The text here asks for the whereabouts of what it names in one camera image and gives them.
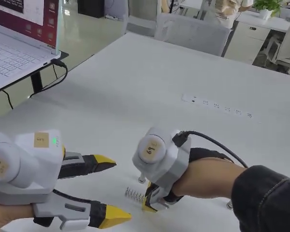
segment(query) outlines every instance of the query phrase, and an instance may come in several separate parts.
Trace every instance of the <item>laptop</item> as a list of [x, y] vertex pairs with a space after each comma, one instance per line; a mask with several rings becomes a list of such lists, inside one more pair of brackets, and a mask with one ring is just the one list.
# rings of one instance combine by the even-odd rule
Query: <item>laptop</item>
[[0, 0], [0, 89], [60, 57], [61, 0]]

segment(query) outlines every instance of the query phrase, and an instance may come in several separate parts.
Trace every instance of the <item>person's arm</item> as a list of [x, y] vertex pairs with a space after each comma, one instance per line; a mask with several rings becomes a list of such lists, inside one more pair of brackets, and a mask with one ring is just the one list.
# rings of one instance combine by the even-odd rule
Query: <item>person's arm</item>
[[248, 11], [250, 8], [251, 6], [241, 6], [240, 9], [238, 9], [238, 12]]
[[231, 199], [242, 232], [290, 231], [290, 179], [264, 166], [245, 169], [201, 159], [189, 165], [172, 190], [177, 196]]
[[238, 12], [248, 11], [250, 7], [252, 7], [252, 5], [253, 5], [253, 0], [243, 0], [242, 5], [240, 9], [238, 10]]
[[0, 205], [0, 228], [10, 223], [11, 221], [30, 217], [34, 217], [34, 212], [31, 205]]
[[161, 6], [162, 6], [162, 12], [163, 13], [169, 13], [170, 8], [168, 6], [168, 1], [167, 0], [161, 0]]

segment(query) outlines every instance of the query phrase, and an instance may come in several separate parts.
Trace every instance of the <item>potted plant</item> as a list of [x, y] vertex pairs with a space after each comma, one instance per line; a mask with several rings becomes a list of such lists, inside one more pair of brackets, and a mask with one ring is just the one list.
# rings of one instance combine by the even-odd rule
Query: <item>potted plant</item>
[[260, 11], [259, 17], [267, 20], [280, 11], [282, 0], [256, 0], [254, 7]]

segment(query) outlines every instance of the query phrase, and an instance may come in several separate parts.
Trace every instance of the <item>laptop screen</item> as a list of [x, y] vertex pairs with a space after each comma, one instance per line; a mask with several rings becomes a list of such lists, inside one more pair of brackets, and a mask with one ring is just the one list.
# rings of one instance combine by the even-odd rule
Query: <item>laptop screen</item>
[[0, 0], [0, 25], [56, 48], [58, 0]]

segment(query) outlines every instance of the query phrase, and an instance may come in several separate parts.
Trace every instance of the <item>person's hand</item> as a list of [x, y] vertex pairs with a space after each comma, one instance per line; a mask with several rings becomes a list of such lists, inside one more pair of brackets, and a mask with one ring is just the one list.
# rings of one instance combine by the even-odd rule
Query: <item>person's hand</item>
[[231, 198], [235, 179], [245, 168], [227, 160], [204, 158], [189, 164], [183, 176], [174, 184], [176, 196], [197, 198]]
[[34, 217], [31, 205], [5, 206], [0, 205], [0, 228], [11, 221]]

